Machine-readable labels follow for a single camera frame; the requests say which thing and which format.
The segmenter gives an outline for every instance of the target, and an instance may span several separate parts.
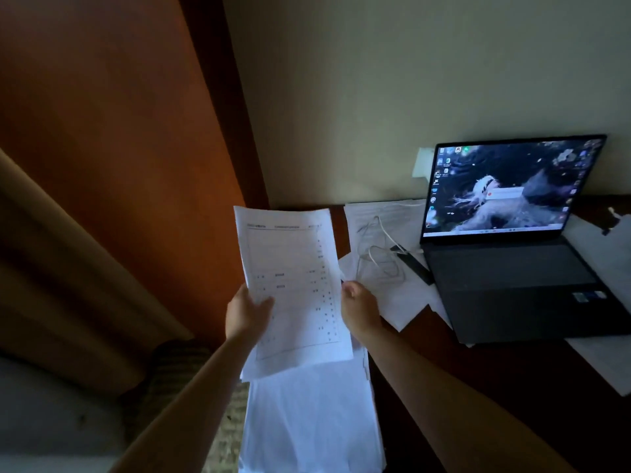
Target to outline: desk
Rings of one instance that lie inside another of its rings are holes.
[[[606,210],[631,214],[631,196],[580,197],[574,213],[602,228]],[[344,209],[331,207],[338,255],[350,252]],[[620,397],[565,341],[492,344],[471,349],[429,307],[399,334],[417,352],[493,398],[580,473],[631,471],[631,395]],[[443,472],[438,458],[370,361],[386,471]]]

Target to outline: wall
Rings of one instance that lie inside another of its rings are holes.
[[[224,0],[272,206],[424,197],[438,142],[611,134],[631,192],[631,0]]]
[[[5,357],[0,405],[0,471],[105,472],[125,450],[113,400]]]
[[[0,0],[0,147],[197,336],[244,200],[178,0]]]

